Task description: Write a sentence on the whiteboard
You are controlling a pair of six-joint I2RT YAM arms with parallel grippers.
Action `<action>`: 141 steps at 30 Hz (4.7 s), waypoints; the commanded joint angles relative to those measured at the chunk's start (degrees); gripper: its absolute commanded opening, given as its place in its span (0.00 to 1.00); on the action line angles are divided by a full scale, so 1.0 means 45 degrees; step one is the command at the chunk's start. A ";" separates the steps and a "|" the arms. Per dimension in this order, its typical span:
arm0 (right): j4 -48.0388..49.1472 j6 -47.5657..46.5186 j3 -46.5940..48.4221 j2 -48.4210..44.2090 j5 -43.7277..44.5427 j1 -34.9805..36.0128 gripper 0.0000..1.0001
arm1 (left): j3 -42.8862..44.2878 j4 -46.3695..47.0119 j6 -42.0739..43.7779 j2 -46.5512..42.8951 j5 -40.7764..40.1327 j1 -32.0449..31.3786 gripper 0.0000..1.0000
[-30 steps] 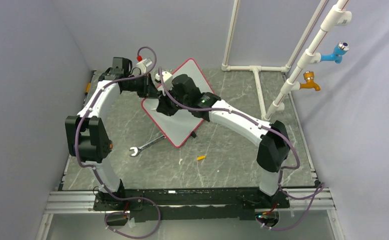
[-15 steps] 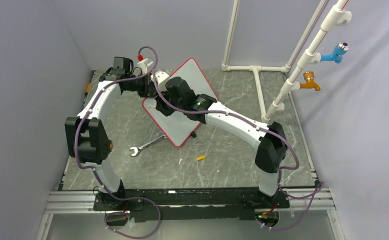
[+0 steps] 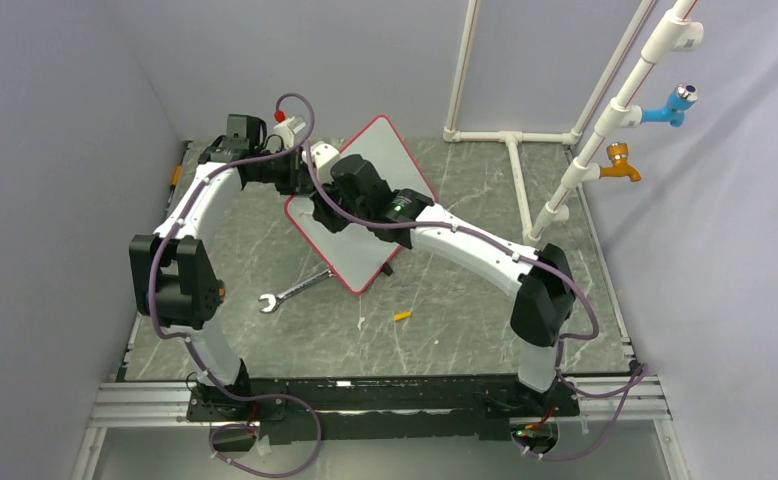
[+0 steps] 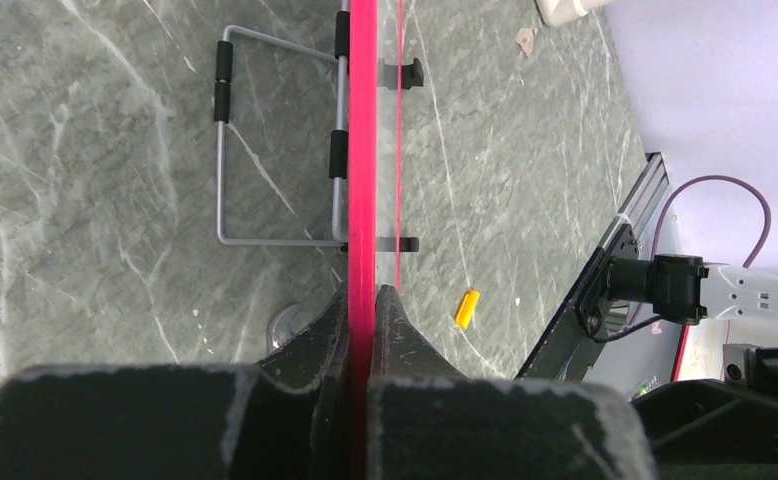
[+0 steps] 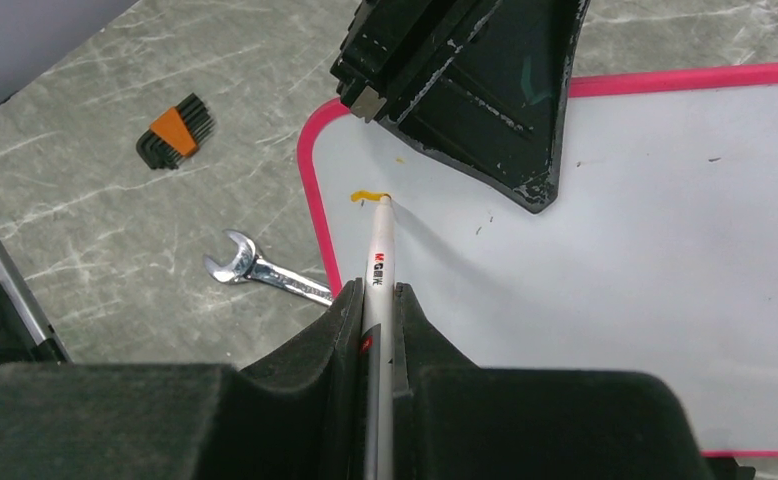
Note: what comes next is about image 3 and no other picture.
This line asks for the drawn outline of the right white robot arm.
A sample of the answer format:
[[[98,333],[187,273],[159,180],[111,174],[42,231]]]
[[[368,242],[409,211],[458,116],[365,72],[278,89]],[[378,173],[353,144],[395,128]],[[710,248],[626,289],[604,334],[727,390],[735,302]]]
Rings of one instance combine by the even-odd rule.
[[[320,181],[311,154],[304,162],[315,186],[313,217],[330,232],[358,225],[383,243],[439,256],[502,291],[512,302],[509,325],[523,347],[517,404],[529,415],[553,404],[561,330],[579,296],[562,249],[514,244],[454,216],[419,191],[392,189],[360,155],[337,160],[327,182]]]

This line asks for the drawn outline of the pink framed whiteboard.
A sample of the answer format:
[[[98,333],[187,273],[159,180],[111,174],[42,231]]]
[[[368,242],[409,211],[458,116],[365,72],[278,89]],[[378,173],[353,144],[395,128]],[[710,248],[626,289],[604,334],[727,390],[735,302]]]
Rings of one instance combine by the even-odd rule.
[[[323,184],[325,191],[363,197],[361,206],[368,221],[383,222],[390,201],[403,189],[436,198],[435,190],[385,115],[376,116],[337,149],[340,158],[331,170],[333,181]],[[312,219],[311,195],[287,199],[285,215],[349,292],[364,292],[401,246],[384,242],[355,223],[339,233],[330,233]]]

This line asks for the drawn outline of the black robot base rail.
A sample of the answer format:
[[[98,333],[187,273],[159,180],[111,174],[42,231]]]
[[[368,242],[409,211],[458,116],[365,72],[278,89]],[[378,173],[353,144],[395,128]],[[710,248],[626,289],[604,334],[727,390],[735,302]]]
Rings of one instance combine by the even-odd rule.
[[[253,402],[213,387],[192,387],[186,418],[194,424],[250,422],[272,444],[312,440],[475,437],[508,440],[526,423],[579,415],[567,387],[532,392],[513,374],[354,378],[261,378]]]

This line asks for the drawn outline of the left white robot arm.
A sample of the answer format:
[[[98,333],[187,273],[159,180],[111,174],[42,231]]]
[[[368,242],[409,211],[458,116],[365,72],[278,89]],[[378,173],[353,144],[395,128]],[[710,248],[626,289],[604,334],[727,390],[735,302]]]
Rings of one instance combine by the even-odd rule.
[[[258,117],[229,115],[225,134],[198,155],[188,190],[172,213],[153,233],[136,235],[129,244],[139,313],[150,318],[160,339],[183,343],[195,363],[198,394],[229,420],[250,411],[253,394],[244,361],[214,319],[226,286],[207,248],[222,215],[248,184],[296,193],[311,127],[281,111],[275,119],[269,129]]]

